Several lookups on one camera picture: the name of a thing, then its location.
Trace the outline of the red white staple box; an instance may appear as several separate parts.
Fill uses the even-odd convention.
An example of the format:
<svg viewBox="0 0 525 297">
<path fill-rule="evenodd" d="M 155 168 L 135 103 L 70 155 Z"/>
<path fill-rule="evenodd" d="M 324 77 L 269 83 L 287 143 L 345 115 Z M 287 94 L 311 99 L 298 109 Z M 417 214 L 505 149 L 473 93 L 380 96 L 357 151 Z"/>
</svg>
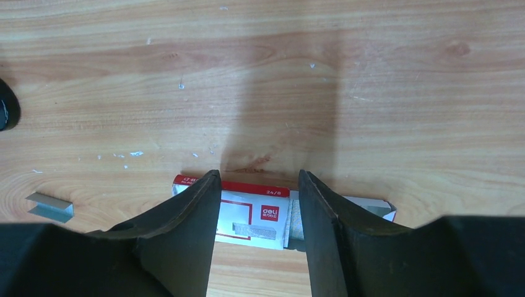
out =
<svg viewBox="0 0 525 297">
<path fill-rule="evenodd" d="M 304 232 L 298 191 L 223 181 L 215 240 L 302 251 Z"/>
</svg>

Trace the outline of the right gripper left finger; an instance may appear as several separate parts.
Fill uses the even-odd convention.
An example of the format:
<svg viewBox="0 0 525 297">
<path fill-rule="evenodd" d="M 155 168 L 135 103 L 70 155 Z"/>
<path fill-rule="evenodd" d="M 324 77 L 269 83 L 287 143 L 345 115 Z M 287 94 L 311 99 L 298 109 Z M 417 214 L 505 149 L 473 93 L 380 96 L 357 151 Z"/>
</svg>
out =
<svg viewBox="0 0 525 297">
<path fill-rule="evenodd" d="M 107 231 L 1 225 L 2 296 L 205 296 L 221 198 L 217 170 Z"/>
</svg>

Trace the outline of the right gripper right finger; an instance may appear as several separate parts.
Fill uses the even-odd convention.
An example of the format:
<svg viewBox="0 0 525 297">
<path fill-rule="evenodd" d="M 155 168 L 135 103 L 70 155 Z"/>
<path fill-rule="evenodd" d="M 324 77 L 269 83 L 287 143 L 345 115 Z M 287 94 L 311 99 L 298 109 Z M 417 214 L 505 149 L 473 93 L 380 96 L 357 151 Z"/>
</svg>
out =
<svg viewBox="0 0 525 297">
<path fill-rule="evenodd" d="M 443 216 L 389 222 L 298 177 L 313 296 L 523 296 L 524 218 Z"/>
</svg>

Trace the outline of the black stapler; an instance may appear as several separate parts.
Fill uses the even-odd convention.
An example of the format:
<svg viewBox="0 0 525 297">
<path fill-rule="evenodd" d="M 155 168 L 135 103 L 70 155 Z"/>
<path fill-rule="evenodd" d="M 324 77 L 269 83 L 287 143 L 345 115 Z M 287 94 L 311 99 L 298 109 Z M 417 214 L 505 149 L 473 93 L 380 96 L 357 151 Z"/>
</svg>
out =
<svg viewBox="0 0 525 297">
<path fill-rule="evenodd" d="M 1 79 L 1 131 L 15 128 L 20 117 L 19 101 L 10 86 Z"/>
</svg>

